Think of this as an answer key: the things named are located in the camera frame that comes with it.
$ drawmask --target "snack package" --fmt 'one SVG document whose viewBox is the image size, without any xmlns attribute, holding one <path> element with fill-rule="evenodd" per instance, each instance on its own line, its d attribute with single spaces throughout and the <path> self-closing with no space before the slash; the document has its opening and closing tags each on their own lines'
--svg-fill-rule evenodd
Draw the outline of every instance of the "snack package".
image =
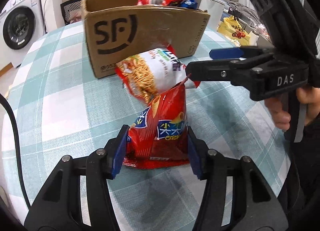
<svg viewBox="0 0 320 231">
<path fill-rule="evenodd" d="M 220 24 L 218 32 L 232 40 L 237 40 L 241 46 L 249 45 L 250 35 L 242 29 L 240 23 L 232 15 L 223 18 L 223 23 Z"/>
<path fill-rule="evenodd" d="M 183 83 L 153 98 L 130 126 L 124 165 L 153 169 L 189 163 Z"/>
<path fill-rule="evenodd" d="M 137 3 L 137 5 L 146 4 L 177 6 L 189 9 L 197 8 L 196 0 L 138 0 Z"/>
<path fill-rule="evenodd" d="M 130 56 L 118 62 L 115 71 L 133 96 L 148 103 L 154 96 L 183 81 L 185 68 L 169 46 Z M 197 88 L 199 84 L 190 79 L 185 82 L 187 89 Z"/>
</svg>

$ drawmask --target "white trash bin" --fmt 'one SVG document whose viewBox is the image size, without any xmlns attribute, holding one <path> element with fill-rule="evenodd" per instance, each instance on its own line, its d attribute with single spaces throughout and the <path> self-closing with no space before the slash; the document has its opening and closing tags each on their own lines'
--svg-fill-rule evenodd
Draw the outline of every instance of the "white trash bin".
<svg viewBox="0 0 320 231">
<path fill-rule="evenodd" d="M 208 14 L 210 14 L 208 22 L 210 29 L 217 30 L 225 4 L 226 2 L 222 0 L 201 0 L 199 9 L 202 11 L 207 10 Z"/>
</svg>

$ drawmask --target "teal and white tablecloth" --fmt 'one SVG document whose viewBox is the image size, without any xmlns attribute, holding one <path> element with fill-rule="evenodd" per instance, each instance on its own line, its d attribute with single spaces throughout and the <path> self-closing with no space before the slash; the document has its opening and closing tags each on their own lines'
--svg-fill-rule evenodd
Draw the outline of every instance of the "teal and white tablecloth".
<svg viewBox="0 0 320 231">
<path fill-rule="evenodd" d="M 223 36 L 207 30 L 195 55 L 181 61 L 209 59 L 212 48 L 228 47 L 232 45 Z M 250 100 L 246 89 L 229 82 L 202 82 L 186 91 L 189 125 L 196 136 L 227 157 L 250 156 L 278 195 L 290 165 L 288 143 L 263 102 Z M 63 155 L 77 158 L 104 147 L 144 109 L 116 75 L 95 78 L 82 22 L 50 32 L 32 45 L 14 80 L 9 103 L 17 119 L 31 202 Z M 27 209 L 8 116 L 3 123 L 2 156 L 6 189 L 23 222 Z M 231 210 L 230 184 L 229 179 L 224 224 Z M 192 229 L 205 181 L 197 180 L 189 165 L 156 170 L 123 166 L 108 185 L 121 230 L 182 231 Z M 84 177 L 81 195 L 84 222 L 89 223 Z"/>
</svg>

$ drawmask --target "red tractor print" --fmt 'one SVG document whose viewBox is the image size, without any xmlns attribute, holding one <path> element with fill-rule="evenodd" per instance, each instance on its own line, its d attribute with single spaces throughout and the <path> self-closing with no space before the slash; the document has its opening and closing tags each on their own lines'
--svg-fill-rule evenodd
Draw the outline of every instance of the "red tractor print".
<svg viewBox="0 0 320 231">
<path fill-rule="evenodd" d="M 237 37 L 238 39 L 241 39 L 245 37 L 245 33 L 241 31 L 236 31 L 232 34 L 232 37 Z"/>
</svg>

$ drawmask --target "metal bolt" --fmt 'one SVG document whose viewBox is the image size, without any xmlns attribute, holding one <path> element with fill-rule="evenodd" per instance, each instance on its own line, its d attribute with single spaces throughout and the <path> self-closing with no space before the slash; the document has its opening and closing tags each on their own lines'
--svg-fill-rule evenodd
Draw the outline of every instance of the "metal bolt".
<svg viewBox="0 0 320 231">
<path fill-rule="evenodd" d="M 215 156 L 215 155 L 217 155 L 217 151 L 214 150 L 214 149 L 209 149 L 209 150 L 207 151 L 207 153 L 208 153 L 208 155 L 210 155 L 210 156 Z"/>
<path fill-rule="evenodd" d="M 251 162 L 251 158 L 249 156 L 243 156 L 242 159 L 245 161 L 245 162 Z"/>
<path fill-rule="evenodd" d="M 252 70 L 255 72 L 261 72 L 263 69 L 259 67 L 255 67 L 255 68 L 252 68 Z"/>
<path fill-rule="evenodd" d="M 62 161 L 63 162 L 68 162 L 70 160 L 70 156 L 69 155 L 64 155 L 63 157 L 62 157 Z"/>
<path fill-rule="evenodd" d="M 97 155 L 103 155 L 105 152 L 106 152 L 105 149 L 100 148 L 97 150 Z"/>
<path fill-rule="evenodd" d="M 227 73 L 223 70 L 223 71 L 221 71 L 220 75 L 221 75 L 223 78 L 225 78 L 225 77 L 227 76 Z"/>
</svg>

